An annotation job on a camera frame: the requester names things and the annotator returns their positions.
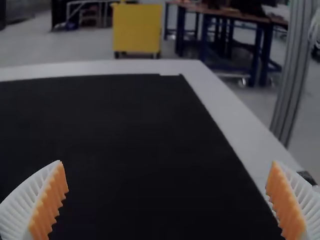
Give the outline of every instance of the concrete floor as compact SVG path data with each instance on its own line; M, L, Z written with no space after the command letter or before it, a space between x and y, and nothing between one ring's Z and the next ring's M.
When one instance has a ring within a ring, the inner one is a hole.
M175 25L175 9L170 9L169 25ZM187 17L187 28L192 28L194 18ZM81 29L70 32L50 32L49 12L28 21L10 25L0 32L0 67L30 64L113 59L111 29ZM236 29L238 41L253 43L254 33ZM174 43L162 43L162 57L177 58ZM283 63L286 43L275 38L271 56ZM297 161L320 183L320 65L311 61L303 93L302 104L289 146ZM241 88L227 82L234 93L268 127L277 100L277 88Z

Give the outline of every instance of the black mat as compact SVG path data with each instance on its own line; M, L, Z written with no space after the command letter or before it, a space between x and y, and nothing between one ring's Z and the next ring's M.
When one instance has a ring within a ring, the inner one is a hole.
M0 112L1 200L51 161L65 166L51 240L282 239L183 76L3 82Z

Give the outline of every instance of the caster wheel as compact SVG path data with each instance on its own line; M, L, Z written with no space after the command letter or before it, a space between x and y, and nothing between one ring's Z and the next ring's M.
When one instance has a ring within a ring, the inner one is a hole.
M159 58L161 58L161 53L160 52L154 53L154 54L152 54L151 58L152 59L159 59Z
M244 77L238 81L238 85L242 88L245 88L247 86L247 83L247 79L245 79Z
M115 59L118 59L119 57L120 57L119 52L118 52L118 51L115 51L115 52L114 52L114 58L115 58Z
M314 47L312 52L311 52L311 57L313 57L314 59L317 58L317 52L318 52L317 48Z

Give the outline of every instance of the metal frame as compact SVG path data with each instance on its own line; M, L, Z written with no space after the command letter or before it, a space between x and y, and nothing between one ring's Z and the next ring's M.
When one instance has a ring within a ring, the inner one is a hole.
M317 0L293 0L290 4L292 17L282 82L270 125L270 130L285 147L290 143L306 81L311 51L308 31L317 5Z
M120 0L78 0L78 1L69 1L66 4L66 13L65 13L65 22L68 23L69 20L77 14L81 8L85 4L98 4L98 19L99 19L99 24L102 27L107 26L107 17L108 17L108 5L109 3L115 3L115 2L120 2ZM126 2L136 2L136 0L126 0ZM102 5L104 4L104 14L102 12ZM78 5L76 9L74 9L72 12L70 12L70 8L72 5Z

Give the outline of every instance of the yellow cart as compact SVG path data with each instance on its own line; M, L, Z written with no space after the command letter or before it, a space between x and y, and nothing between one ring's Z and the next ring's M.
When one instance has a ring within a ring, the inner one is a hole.
M119 58L121 53L146 53L160 58L162 5L121 2L112 7L114 57Z

